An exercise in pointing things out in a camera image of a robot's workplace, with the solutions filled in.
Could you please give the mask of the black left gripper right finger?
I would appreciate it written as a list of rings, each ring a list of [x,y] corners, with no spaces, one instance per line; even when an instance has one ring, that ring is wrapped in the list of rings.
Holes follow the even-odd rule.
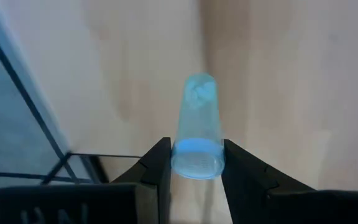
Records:
[[[358,224],[358,191],[313,189],[228,139],[224,154],[233,224]]]

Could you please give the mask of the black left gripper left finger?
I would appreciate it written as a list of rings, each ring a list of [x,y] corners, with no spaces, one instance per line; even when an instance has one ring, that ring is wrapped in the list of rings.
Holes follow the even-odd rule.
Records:
[[[0,189],[0,224],[168,224],[171,139],[101,184]]]

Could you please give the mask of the green medicine bottle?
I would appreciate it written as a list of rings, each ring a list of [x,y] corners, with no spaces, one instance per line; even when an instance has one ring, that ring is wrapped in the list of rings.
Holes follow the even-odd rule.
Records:
[[[218,85],[207,73],[194,74],[183,88],[171,167],[182,177],[208,180],[221,175],[224,166]]]

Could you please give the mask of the wooden shelf with black frame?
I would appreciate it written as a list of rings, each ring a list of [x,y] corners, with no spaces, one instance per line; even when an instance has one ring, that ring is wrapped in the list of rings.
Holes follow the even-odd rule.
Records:
[[[14,177],[14,178],[27,178],[27,179],[42,179],[42,185],[48,185],[52,181],[59,182],[69,182],[74,184],[97,184],[97,183],[108,183],[109,179],[105,173],[100,158],[103,157],[102,154],[82,154],[74,153],[72,151],[67,151],[64,153],[62,148],[58,145],[57,140],[54,138],[51,130],[47,126],[44,118],[40,114],[37,106],[35,105],[33,99],[31,98],[29,92],[26,90],[24,84],[20,80],[16,70],[12,66],[12,63],[8,59],[7,55],[4,53],[3,49],[0,46],[0,62],[4,67],[5,71],[12,80],[15,88],[19,91],[20,96],[26,103],[26,106],[30,110],[32,116],[36,120],[38,126],[45,135],[48,143],[51,145],[54,153],[58,157],[58,162],[53,166],[50,172],[47,175],[33,175],[33,174],[14,174],[14,173],[2,173],[0,172],[0,177]],[[79,179],[73,169],[69,165],[69,161],[72,157],[77,157],[81,160],[81,163],[85,167],[85,171],[88,174],[87,179]]]

